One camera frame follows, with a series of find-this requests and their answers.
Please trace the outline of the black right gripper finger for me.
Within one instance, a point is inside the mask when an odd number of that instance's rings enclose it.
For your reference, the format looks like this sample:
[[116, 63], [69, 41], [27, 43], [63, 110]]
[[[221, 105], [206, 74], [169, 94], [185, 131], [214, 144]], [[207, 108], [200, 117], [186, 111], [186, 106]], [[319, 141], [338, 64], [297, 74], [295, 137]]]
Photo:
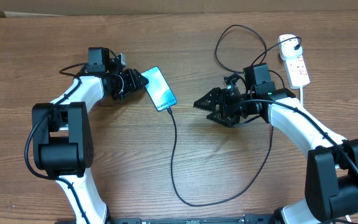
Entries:
[[220, 109], [223, 104], [223, 91], [220, 87], [213, 88], [205, 96], [193, 103], [194, 108], [215, 112]]
[[223, 116], [221, 112], [215, 111], [206, 116], [210, 121], [218, 123], [228, 128], [233, 127], [233, 123], [230, 117]]

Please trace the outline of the black Samsung Galaxy smartphone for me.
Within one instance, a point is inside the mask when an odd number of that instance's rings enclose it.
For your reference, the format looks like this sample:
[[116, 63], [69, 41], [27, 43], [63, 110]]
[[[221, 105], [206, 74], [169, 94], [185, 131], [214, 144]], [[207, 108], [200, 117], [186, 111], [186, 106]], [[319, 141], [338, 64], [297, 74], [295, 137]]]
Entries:
[[175, 95], [158, 67], [146, 70], [141, 75], [149, 81], [145, 88], [158, 112], [177, 103]]

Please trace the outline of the white power strip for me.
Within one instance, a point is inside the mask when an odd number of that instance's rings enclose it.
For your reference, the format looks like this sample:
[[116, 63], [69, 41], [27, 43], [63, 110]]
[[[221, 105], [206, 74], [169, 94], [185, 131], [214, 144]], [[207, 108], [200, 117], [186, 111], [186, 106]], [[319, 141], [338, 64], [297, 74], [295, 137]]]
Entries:
[[291, 89], [303, 88], [310, 84], [303, 56], [285, 60], [283, 62]]

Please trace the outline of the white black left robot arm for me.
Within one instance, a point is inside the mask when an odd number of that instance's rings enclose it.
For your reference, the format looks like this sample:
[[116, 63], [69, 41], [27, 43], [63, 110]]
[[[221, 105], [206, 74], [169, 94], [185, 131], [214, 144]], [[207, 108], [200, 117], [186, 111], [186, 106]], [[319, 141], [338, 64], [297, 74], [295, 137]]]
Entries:
[[32, 130], [24, 151], [28, 170], [38, 178], [55, 181], [75, 213], [74, 223], [112, 223], [91, 173], [94, 144], [88, 114], [103, 98], [123, 100], [141, 90], [148, 79], [126, 67], [124, 54], [90, 47], [88, 61], [70, 74], [72, 85], [49, 103], [32, 108]]

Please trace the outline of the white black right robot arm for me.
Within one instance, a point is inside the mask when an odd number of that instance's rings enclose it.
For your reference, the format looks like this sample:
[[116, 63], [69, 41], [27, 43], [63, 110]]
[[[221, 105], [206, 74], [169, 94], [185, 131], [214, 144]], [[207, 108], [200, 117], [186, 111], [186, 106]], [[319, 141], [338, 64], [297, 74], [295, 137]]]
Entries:
[[213, 88], [193, 106], [229, 128], [242, 125], [242, 118], [246, 123], [263, 118], [307, 158], [304, 199], [276, 209], [270, 223], [341, 223], [358, 213], [358, 139], [332, 132], [289, 89], [278, 89], [266, 63], [224, 81], [226, 88]]

